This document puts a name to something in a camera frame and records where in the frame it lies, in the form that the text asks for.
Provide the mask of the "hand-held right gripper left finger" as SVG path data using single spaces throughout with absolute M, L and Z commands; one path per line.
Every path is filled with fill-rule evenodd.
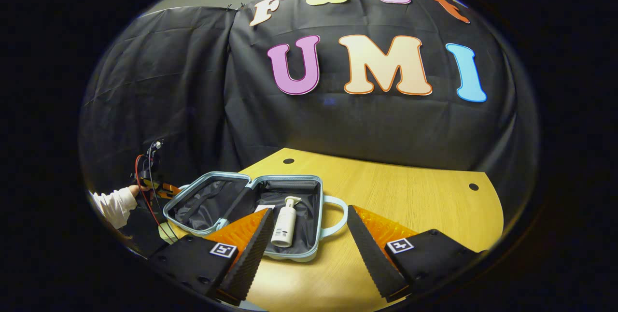
M 176 283 L 229 304 L 245 300 L 274 230 L 274 213 L 265 208 L 208 236 L 185 235 L 148 258 Z

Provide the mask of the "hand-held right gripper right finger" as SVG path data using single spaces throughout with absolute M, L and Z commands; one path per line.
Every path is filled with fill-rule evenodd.
M 437 229 L 418 233 L 356 205 L 348 206 L 347 226 L 380 296 L 388 302 L 434 290 L 483 254 Z

